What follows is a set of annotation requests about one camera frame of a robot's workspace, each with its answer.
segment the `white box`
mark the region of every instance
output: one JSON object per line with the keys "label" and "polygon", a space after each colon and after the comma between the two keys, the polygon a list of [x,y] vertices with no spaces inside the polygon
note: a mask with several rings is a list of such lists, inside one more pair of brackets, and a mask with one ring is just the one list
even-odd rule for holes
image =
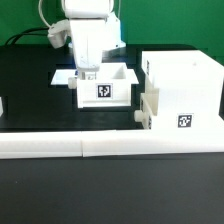
{"label": "white box", "polygon": [[138,80],[125,63],[103,63],[96,79],[77,79],[78,107],[130,106],[132,84]]}
{"label": "white box", "polygon": [[145,129],[210,128],[219,115],[224,68],[198,50],[142,53]]}

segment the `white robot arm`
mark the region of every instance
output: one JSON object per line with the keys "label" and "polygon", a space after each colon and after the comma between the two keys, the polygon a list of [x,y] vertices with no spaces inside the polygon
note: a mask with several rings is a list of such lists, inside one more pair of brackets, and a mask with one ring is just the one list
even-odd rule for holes
{"label": "white robot arm", "polygon": [[55,48],[65,44],[71,36],[76,69],[97,72],[102,61],[106,19],[113,10],[113,0],[61,0],[65,16],[53,24],[48,38]]}

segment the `black table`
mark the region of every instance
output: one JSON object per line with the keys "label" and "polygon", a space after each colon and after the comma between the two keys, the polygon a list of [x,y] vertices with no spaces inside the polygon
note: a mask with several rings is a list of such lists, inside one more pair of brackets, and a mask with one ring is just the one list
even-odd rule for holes
{"label": "black table", "polygon": [[[1,132],[141,129],[133,112],[144,90],[145,49],[191,48],[128,46],[126,55],[110,61],[124,61],[137,73],[132,106],[99,111],[78,110],[75,91],[50,86],[56,68],[74,68],[66,48],[1,47]],[[223,153],[0,160],[2,224],[220,224],[223,211]]]}

